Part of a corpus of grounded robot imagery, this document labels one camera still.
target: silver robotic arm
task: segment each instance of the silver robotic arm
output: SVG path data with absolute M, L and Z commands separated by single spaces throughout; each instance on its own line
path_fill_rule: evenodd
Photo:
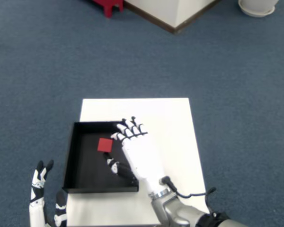
M 170 190 L 153 195 L 151 204 L 160 223 L 167 227 L 247 227 L 225 214 L 207 214 L 187 206 Z

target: red block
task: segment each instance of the red block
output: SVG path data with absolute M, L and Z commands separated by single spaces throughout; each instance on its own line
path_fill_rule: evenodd
M 100 138 L 98 143 L 98 151 L 112 152 L 113 140 Z

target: black box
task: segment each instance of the black box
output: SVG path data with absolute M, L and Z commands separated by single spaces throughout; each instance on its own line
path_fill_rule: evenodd
M 139 182 L 111 172 L 103 156 L 97 151 L 99 138 L 110 139 L 120 122 L 76 122 L 73 126 L 67 155 L 63 189 L 67 193 L 137 192 Z M 113 141 L 111 156 L 128 164 L 121 142 Z

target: red chair leg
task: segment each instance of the red chair leg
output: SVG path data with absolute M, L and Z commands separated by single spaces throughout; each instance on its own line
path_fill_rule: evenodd
M 119 10 L 120 12 L 123 12 L 123 0 L 119 2 Z
M 110 18 L 112 16 L 112 7 L 104 6 L 104 14 L 107 18 Z

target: floor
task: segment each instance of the floor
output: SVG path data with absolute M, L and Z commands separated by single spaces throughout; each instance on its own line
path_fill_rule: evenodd
M 284 227 L 284 0 L 266 18 L 222 0 L 179 35 L 86 0 L 0 0 L 0 227 L 28 226 L 37 162 L 53 215 L 83 98 L 189 97 L 217 211 Z

